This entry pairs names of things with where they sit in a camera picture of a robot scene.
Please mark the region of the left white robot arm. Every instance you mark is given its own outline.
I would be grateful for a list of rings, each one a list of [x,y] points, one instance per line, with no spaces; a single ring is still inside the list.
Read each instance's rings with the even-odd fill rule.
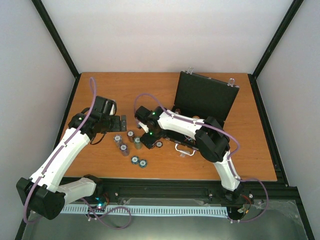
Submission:
[[[60,143],[43,165],[30,178],[20,178],[16,188],[24,211],[34,211],[52,220],[62,209],[81,198],[99,201],[104,195],[103,181],[91,174],[62,185],[61,180],[81,150],[97,134],[125,132],[125,115],[89,116],[78,113],[72,117]]]

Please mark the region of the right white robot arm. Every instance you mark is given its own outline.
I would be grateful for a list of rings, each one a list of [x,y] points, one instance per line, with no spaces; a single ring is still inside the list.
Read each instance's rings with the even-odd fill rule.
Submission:
[[[239,187],[241,178],[232,162],[232,155],[239,147],[231,151],[230,140],[238,142],[223,130],[215,118],[191,118],[160,106],[155,110],[140,106],[134,117],[138,127],[144,130],[140,141],[146,148],[154,148],[161,138],[187,146],[213,163],[224,189],[234,192]]]

